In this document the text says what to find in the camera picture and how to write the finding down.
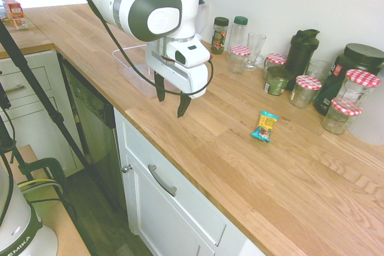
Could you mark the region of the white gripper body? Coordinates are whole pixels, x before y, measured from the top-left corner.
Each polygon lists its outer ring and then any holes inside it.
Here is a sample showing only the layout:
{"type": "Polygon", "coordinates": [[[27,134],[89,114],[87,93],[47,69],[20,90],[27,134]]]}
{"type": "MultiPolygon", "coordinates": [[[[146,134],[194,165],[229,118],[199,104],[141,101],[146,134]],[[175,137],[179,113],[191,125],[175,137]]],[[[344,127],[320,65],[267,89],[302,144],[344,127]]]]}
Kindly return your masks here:
{"type": "Polygon", "coordinates": [[[155,43],[146,44],[147,65],[181,92],[186,94],[196,92],[207,84],[208,68],[205,64],[191,68],[185,68],[178,62],[167,64],[155,49],[155,43]]]}

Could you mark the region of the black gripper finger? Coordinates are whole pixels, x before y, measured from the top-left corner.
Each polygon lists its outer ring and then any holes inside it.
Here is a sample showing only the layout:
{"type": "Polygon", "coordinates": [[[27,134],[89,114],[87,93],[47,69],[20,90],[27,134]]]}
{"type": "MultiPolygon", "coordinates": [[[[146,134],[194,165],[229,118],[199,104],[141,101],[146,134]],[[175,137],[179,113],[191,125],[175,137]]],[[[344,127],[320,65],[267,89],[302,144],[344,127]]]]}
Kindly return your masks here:
{"type": "Polygon", "coordinates": [[[177,117],[181,118],[185,114],[190,105],[190,97],[187,94],[181,92],[180,95],[180,104],[177,111],[177,117]]]}
{"type": "Polygon", "coordinates": [[[157,98],[159,102],[164,101],[165,99],[165,87],[164,87],[164,78],[157,72],[154,72],[154,81],[156,86],[157,98]]]}

